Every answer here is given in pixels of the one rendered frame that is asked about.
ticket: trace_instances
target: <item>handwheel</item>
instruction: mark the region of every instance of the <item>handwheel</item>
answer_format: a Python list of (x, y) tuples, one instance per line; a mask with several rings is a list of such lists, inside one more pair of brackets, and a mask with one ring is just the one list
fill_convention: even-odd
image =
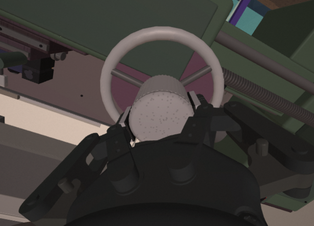
[(121, 40), (111, 50), (105, 60), (100, 79), (101, 95), (104, 106), (114, 122), (118, 121), (120, 114), (114, 105), (111, 95), (111, 71), (116, 68), (120, 60), (130, 50), (134, 49), (136, 46), (151, 41), (174, 41), (186, 45), (196, 51), (204, 59), (206, 64), (212, 68), (211, 73), (214, 92), (211, 104), (213, 107), (220, 107), (224, 93), (224, 77), (218, 58), (212, 49), (203, 40), (190, 32), (169, 26), (155, 26), (134, 32)]

